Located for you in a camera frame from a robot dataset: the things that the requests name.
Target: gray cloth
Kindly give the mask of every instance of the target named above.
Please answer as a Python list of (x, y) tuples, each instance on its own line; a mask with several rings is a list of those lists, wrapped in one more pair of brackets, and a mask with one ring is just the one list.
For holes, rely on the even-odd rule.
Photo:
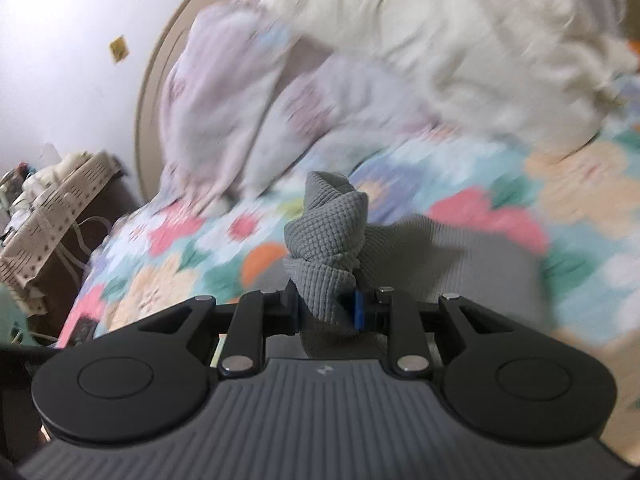
[[(388, 226), (367, 224), (367, 205), (367, 195), (346, 178), (310, 173), (305, 212), (285, 226), (290, 256), (282, 265), (309, 309), (301, 336), (309, 356), (363, 357), (384, 350), (380, 337), (355, 331), (336, 301), (354, 290), (357, 268), (373, 287), (392, 286), (431, 302), (457, 292), (535, 328), (545, 326), (548, 302), (540, 260), (532, 253), (499, 235), (449, 227), (422, 215)], [(281, 271), (270, 273), (284, 280)]]

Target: circular cover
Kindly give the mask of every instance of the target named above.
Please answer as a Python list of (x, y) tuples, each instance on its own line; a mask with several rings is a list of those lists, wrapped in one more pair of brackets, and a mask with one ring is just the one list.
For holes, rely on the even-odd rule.
[(135, 338), (106, 336), (61, 352), (31, 387), (56, 436), (104, 444), (145, 440), (177, 426), (208, 391), (207, 367), (183, 345), (138, 331)]
[(598, 435), (616, 400), (615, 381), (598, 361), (521, 333), (484, 336), (450, 362), (442, 388), (468, 425), (518, 444)]

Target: bed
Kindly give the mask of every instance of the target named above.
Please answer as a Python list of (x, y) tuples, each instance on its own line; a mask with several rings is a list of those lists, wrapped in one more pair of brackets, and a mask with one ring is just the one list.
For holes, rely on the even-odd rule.
[[(136, 116), (136, 160), (143, 196), (162, 171), (158, 107), (162, 83), (203, 7), (184, 0), (146, 69)], [(438, 123), (368, 157), (350, 175), (369, 195), (369, 221), (417, 212), (455, 226), (500, 234), (540, 259), (553, 336), (601, 359), (619, 398), (604, 441), (640, 460), (640, 76), (616, 81), (618, 109), (594, 141), (555, 164), (508, 140), (470, 138)], [(302, 213), (305, 176), (332, 170), (328, 154), (302, 158), (269, 192), (240, 201), (220, 218), (201, 218), (180, 201), (148, 205), (120, 219), (92, 255), (61, 334), (82, 316), (95, 335), (199, 294), (235, 301), (287, 254), (283, 227)]]

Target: ribbed surface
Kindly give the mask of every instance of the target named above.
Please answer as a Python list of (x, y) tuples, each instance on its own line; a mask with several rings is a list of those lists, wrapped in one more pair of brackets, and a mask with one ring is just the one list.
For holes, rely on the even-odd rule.
[(218, 387), (195, 420), (148, 444), (94, 450), (56, 441), (21, 469), (29, 480), (622, 480), (595, 441), (522, 449), (448, 415), (425, 383), (376, 361), (271, 360)]

